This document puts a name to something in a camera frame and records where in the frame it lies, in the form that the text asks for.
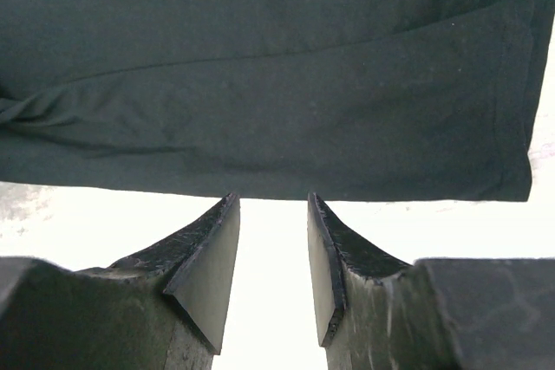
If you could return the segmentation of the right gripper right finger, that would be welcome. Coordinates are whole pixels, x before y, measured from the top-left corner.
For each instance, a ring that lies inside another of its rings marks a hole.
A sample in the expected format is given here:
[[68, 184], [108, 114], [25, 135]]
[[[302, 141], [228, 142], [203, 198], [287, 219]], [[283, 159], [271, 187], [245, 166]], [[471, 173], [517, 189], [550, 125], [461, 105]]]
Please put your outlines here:
[[551, 259], [406, 263], [308, 197], [317, 339], [330, 369], [551, 369]]

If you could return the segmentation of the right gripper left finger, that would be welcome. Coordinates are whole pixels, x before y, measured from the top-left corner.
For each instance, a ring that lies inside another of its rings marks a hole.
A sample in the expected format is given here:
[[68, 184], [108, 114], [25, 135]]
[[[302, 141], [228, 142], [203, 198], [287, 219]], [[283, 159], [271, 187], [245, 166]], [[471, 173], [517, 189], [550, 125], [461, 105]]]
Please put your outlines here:
[[1, 260], [4, 369], [208, 369], [221, 352], [240, 203], [106, 268]]

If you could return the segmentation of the black t shirt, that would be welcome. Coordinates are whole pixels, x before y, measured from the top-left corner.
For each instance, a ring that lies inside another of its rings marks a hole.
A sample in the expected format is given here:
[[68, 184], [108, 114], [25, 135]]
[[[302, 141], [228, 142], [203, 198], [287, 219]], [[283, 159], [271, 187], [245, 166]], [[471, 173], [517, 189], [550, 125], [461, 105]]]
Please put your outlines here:
[[528, 198], [554, 0], [1, 0], [1, 178]]

